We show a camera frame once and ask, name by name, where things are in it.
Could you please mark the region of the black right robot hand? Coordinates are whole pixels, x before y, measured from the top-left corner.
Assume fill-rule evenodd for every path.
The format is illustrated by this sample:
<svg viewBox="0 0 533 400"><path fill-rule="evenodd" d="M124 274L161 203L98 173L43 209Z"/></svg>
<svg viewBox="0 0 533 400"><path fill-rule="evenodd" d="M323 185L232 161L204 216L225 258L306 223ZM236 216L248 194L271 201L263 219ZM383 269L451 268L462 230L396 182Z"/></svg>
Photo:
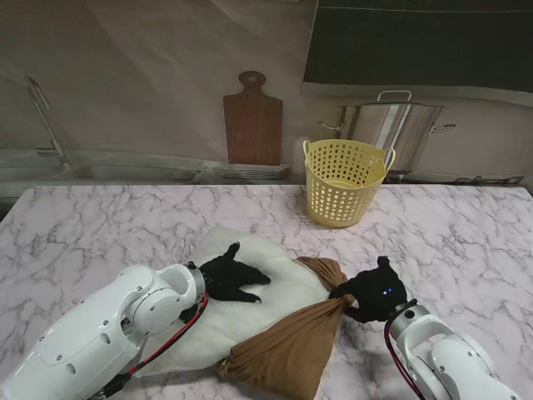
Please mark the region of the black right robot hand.
<svg viewBox="0 0 533 400"><path fill-rule="evenodd" d="M355 277L333 288L329 298L352 295L358 306L350 306L345 314L359 323L386 322L396 308L408 303L407 293L387 256L377 258L377 267L359 272Z"/></svg>

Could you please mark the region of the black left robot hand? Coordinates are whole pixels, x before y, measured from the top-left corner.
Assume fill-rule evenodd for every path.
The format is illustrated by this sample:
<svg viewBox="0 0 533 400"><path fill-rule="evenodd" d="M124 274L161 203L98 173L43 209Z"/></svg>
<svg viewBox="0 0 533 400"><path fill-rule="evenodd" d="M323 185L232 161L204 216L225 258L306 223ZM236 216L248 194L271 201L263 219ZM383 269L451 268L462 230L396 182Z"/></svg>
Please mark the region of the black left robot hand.
<svg viewBox="0 0 533 400"><path fill-rule="evenodd" d="M261 303L255 294L244 292L242 287L269 285L271 279L258 269L235 259L240 243L229 246L224 254L205 262L200 270L206 289L212 299L221 302Z"/></svg>

